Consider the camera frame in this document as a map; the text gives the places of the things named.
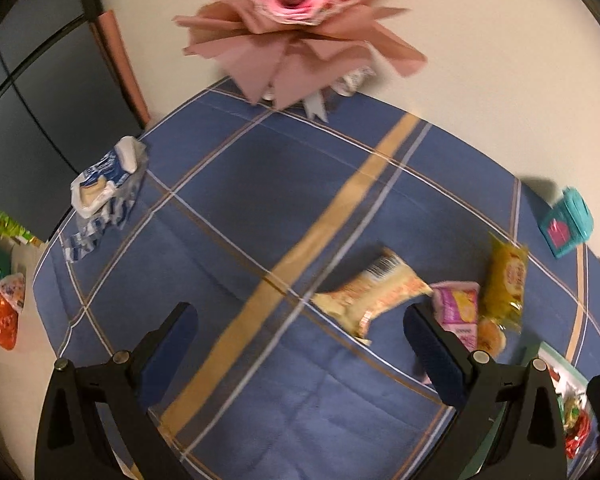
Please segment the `purple snack packet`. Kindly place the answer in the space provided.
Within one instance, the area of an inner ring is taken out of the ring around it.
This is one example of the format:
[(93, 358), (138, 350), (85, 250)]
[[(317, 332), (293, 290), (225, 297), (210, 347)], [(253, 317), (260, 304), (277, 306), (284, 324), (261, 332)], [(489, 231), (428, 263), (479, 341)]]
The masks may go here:
[(475, 282), (440, 282), (430, 285), (434, 318), (447, 332), (453, 333), (468, 351), (477, 349), (478, 296)]

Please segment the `yellow soft bread packet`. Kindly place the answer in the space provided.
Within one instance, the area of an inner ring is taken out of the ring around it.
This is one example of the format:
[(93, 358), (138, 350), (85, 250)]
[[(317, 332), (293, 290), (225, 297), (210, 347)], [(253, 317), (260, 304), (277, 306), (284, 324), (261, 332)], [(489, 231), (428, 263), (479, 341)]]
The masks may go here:
[(501, 240), (494, 234), (490, 235), (490, 241), (491, 255), (481, 293), (483, 312), (506, 330), (520, 333), (528, 273), (528, 248)]

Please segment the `beige barcode snack packet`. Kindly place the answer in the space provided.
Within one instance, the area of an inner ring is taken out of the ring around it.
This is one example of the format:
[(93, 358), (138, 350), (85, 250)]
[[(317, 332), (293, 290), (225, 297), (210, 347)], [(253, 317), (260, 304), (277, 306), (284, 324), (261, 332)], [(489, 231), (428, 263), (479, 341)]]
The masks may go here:
[(432, 288), (393, 250), (381, 255), (350, 281), (330, 292), (318, 292), (312, 304), (333, 318), (350, 336), (370, 344), (367, 338), (375, 318), (420, 296)]

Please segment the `orange plastic bag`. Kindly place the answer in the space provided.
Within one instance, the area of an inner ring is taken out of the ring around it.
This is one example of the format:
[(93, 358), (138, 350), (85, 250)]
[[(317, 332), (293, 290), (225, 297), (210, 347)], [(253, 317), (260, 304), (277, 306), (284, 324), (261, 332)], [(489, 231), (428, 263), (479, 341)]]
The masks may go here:
[(24, 307), (26, 279), (15, 273), (0, 281), (0, 347), (12, 351), (17, 343), (19, 315)]

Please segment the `blue white tissue pack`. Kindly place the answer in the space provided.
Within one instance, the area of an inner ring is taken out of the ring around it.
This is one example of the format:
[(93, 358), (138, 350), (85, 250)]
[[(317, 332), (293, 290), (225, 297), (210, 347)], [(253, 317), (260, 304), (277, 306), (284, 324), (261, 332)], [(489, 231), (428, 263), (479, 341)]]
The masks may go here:
[(68, 262), (77, 262), (94, 252), (108, 230), (124, 227), (147, 165), (145, 144), (132, 136), (122, 136), (98, 162), (71, 182), (76, 232), (65, 241), (64, 256)]

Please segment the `teal rimmed white tray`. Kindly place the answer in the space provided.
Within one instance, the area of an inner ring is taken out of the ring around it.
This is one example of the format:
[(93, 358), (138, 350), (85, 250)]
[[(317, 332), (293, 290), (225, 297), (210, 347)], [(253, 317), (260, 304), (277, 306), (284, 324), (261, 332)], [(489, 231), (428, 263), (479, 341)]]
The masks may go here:
[(533, 358), (540, 358), (546, 363), (547, 370), (552, 378), (552, 384), (557, 396), (557, 403), (560, 414), (562, 415), (562, 404), (568, 398), (577, 394), (584, 396), (586, 409), (592, 417), (591, 433), (586, 441), (580, 447), (580, 451), (573, 460), (567, 458), (567, 478), (581, 479), (585, 469), (592, 464), (597, 452), (597, 428), (594, 412), (591, 408), (588, 397), (586, 396), (586, 387), (588, 382), (594, 377), (592, 373), (583, 374), (571, 362), (559, 354), (546, 342), (537, 342), (530, 344), (524, 350), (524, 357), (520, 360), (521, 364), (528, 364)]

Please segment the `pink flower bouquet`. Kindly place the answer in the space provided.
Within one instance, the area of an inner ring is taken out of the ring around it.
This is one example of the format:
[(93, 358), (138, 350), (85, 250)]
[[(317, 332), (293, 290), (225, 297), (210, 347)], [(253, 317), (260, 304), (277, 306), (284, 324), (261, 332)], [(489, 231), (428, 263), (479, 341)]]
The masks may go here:
[(377, 0), (208, 0), (193, 15), (184, 52), (221, 66), (251, 103), (284, 110), (300, 103), (309, 118), (327, 118), (325, 92), (353, 96), (379, 54), (402, 77), (426, 56), (381, 22), (400, 9)]

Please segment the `teal toy house box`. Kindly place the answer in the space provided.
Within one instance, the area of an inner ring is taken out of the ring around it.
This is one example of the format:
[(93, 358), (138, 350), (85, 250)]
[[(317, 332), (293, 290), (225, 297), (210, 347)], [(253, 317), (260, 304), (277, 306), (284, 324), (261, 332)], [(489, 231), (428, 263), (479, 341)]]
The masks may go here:
[(594, 230), (592, 212), (576, 188), (564, 188), (562, 197), (539, 222), (550, 251), (559, 259), (586, 243)]

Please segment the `round yellow pastry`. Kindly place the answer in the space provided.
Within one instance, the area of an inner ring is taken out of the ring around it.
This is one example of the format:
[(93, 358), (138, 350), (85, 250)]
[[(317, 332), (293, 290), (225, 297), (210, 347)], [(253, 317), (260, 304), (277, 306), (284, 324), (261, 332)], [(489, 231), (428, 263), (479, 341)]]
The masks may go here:
[(496, 359), (506, 348), (504, 330), (492, 318), (482, 318), (477, 325), (476, 349)]

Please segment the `blue plaid tablecloth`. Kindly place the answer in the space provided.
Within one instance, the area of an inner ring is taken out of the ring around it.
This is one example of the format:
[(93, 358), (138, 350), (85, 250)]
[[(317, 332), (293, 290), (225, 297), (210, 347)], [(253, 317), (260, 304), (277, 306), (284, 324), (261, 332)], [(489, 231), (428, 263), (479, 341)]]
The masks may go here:
[(550, 253), (546, 203), (452, 134), (368, 96), (326, 125), (250, 105), (229, 81), (144, 135), (123, 229), (69, 262), (65, 224), (35, 272), (50, 345), (76, 365), (134, 348), (181, 301), (199, 330), (150, 410), (194, 479), (405, 479), (452, 412), (415, 372), (401, 308), (361, 344), (311, 302), (396, 252), (426, 282), (481, 281), (491, 240), (528, 247), (524, 328), (600, 375), (600, 259)]

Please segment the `red flower snack packet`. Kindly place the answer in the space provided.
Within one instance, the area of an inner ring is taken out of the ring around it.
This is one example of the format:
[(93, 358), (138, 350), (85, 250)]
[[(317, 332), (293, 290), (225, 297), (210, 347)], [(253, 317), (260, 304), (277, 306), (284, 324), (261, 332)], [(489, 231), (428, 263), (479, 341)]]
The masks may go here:
[(591, 433), (592, 426), (592, 417), (588, 414), (582, 394), (568, 396), (562, 404), (562, 419), (566, 456), (568, 460), (573, 460)]

